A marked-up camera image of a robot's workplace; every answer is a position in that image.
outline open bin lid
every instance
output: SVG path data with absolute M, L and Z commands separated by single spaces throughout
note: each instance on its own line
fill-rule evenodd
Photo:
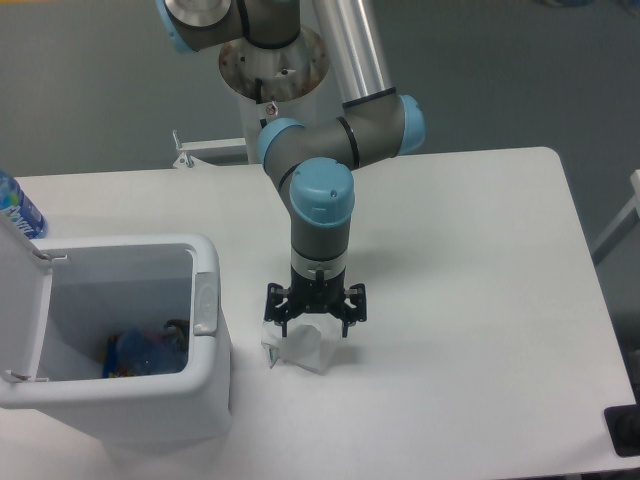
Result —
M 52 275 L 51 260 L 0 212 L 0 381 L 35 380 Z

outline white table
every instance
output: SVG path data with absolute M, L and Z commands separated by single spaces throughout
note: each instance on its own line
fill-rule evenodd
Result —
M 492 479 L 640 465 L 602 411 L 633 395 L 560 161 L 548 149 L 355 173 L 347 284 L 369 321 L 324 376 L 269 370 L 266 285 L 286 212 L 260 166 L 20 179 L 53 237 L 202 232 L 234 343 L 223 439 L 136 451 L 0 411 L 7 479 Z

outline black object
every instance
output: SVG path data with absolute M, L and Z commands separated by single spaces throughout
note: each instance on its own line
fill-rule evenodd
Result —
M 291 287 L 270 283 L 267 286 L 265 322 L 273 321 L 287 336 L 287 322 L 303 313 L 330 313 L 342 321 L 342 338 L 349 327 L 367 320 L 367 294 L 363 283 L 344 288 L 344 271 L 329 280 L 324 271 L 316 270 L 315 280 L 309 280 L 291 269 Z
M 609 407 L 604 411 L 604 418 L 618 456 L 640 455 L 640 406 Z

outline light blue joint cap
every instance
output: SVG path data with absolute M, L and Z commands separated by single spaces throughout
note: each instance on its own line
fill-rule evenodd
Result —
M 293 172 L 289 197 L 291 206 L 305 222 L 320 228 L 337 227 L 353 212 L 353 175 L 331 158 L 310 158 Z
M 294 120 L 293 118 L 279 118 L 269 123 L 262 129 L 262 132 L 260 132 L 256 150 L 258 150 L 258 158 L 262 163 L 262 168 L 264 168 L 265 170 L 267 169 L 267 166 L 265 165 L 265 159 L 267 158 L 267 151 L 269 150 L 271 143 L 273 143 L 276 137 L 289 127 L 304 128 L 304 126 L 300 122 Z
M 427 135 L 427 126 L 420 105 L 410 95 L 400 95 L 404 107 L 404 136 L 398 155 L 412 152 L 424 142 Z
M 194 50 L 185 43 L 185 41 L 176 30 L 175 25 L 169 18 L 167 7 L 165 7 L 164 5 L 164 0 L 156 0 L 156 8 L 158 9 L 158 13 L 160 14 L 162 23 L 164 23 L 164 28 L 166 28 L 167 32 L 169 33 L 171 43 L 173 43 L 173 46 L 178 51 L 178 53 L 192 53 Z

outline trash can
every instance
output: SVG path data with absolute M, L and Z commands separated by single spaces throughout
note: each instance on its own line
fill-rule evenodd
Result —
M 177 373 L 103 378 L 107 339 L 188 319 Z M 231 426 L 218 257 L 200 235 L 29 241 L 0 215 L 0 407 L 39 410 L 111 443 Z

